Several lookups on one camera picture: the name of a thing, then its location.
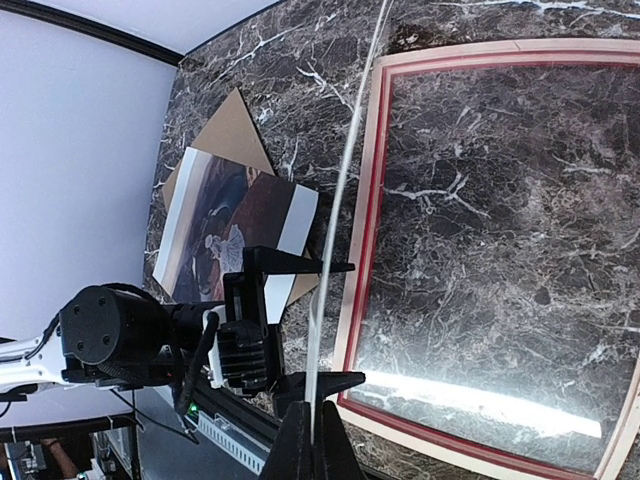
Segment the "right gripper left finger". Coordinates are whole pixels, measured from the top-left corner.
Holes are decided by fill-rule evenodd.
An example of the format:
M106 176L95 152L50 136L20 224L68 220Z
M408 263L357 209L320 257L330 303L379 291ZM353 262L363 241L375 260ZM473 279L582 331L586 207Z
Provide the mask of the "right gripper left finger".
M288 407L259 479L307 480L312 476L310 404L293 402Z

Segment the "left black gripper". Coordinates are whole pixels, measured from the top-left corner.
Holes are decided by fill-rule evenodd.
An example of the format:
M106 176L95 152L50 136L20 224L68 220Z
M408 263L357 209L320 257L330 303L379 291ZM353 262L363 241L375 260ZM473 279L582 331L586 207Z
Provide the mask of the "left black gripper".
M348 273L353 263L324 262L268 247L246 247L241 270L223 275L224 304L214 309L219 317L213 348L209 352L209 382L238 395L272 390L275 415L285 415L294 402L305 399L306 373L284 375L281 331L268 323L265 299L267 275ZM320 372L318 400L363 384L363 372Z

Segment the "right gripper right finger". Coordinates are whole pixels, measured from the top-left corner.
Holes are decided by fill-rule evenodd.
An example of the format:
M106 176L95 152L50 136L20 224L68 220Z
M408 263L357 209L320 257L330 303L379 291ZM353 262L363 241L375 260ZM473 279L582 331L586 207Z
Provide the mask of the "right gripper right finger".
M336 405L322 404L319 417L319 478L365 479Z

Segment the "white photo mat border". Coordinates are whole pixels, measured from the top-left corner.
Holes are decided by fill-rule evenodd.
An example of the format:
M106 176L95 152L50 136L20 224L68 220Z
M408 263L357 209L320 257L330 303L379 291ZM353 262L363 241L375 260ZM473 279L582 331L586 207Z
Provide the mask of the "white photo mat border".
M329 290L331 260L333 258L339 213L344 190L347 183L348 171L352 162L353 152L355 149L356 141L358 138L358 131L362 120L362 107L367 79L369 76L369 72L373 66L377 45L382 34L385 19L387 18L388 12L392 5L392 1L383 0L381 2L366 61L361 73L360 83L354 103L354 109L352 112L348 134L341 157L339 174L325 236L322 257L323 265L320 274L320 282L318 289L314 293L314 296L316 298L315 310L310 311L304 402L307 403L310 407L311 420L309 439L311 443L314 443L316 424L315 418L319 410L319 400L317 399L317 394L319 391L319 351L321 345L322 326L325 317L326 300Z

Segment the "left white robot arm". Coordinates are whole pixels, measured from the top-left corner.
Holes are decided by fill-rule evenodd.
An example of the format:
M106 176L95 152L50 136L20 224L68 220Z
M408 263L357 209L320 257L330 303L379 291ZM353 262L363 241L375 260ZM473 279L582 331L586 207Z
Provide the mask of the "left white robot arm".
M220 301L163 305L146 291L111 283L82 289L30 340L1 345L1 399L24 402L52 387L132 390L168 386L187 414L198 380L241 398L266 392L274 411L305 398L307 376L284 367L281 328L267 320L266 281L318 273L318 260L247 247L223 277Z

